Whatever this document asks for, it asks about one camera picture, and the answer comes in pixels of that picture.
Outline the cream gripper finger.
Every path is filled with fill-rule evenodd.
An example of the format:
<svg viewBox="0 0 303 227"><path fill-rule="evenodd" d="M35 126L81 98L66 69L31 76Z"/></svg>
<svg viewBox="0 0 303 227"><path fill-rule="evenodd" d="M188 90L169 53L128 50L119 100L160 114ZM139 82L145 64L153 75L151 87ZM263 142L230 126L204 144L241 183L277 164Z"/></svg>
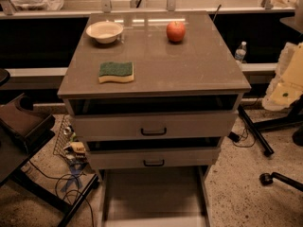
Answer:
<svg viewBox="0 0 303 227"><path fill-rule="evenodd" d="M303 43L286 43L281 50L262 107L269 111L289 108L303 95Z"/></svg>

